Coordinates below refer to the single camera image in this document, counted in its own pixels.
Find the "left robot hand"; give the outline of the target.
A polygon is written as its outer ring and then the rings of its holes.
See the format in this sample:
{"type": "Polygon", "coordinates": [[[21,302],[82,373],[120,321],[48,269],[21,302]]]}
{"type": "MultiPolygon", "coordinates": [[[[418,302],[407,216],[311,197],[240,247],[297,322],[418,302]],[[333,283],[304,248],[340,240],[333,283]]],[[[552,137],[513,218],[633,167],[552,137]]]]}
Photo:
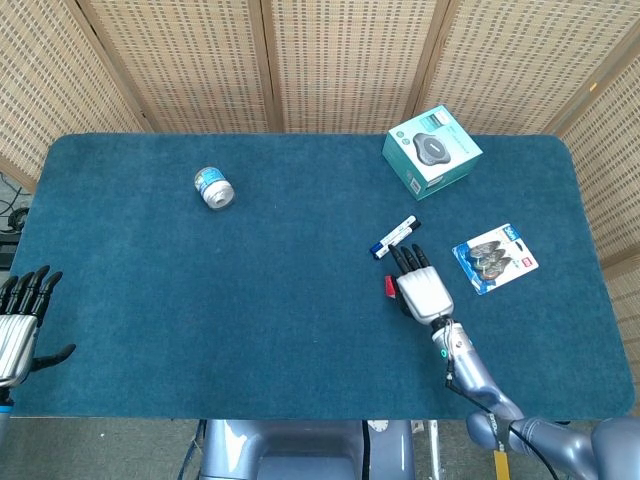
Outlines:
{"type": "Polygon", "coordinates": [[[1,284],[1,389],[10,390],[33,372],[64,362],[75,351],[68,344],[59,352],[35,357],[40,329],[61,271],[49,274],[50,266],[22,276],[10,276],[1,284]]]}

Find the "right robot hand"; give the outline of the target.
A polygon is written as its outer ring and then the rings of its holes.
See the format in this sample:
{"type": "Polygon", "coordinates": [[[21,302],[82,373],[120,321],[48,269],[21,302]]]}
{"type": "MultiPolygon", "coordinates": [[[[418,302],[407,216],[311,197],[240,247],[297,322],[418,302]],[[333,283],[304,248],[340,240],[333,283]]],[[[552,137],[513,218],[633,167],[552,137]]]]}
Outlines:
{"type": "Polygon", "coordinates": [[[410,248],[390,245],[389,253],[399,269],[399,274],[388,280],[391,297],[400,310],[427,326],[451,318],[453,299],[422,248],[417,244],[410,248]]]}

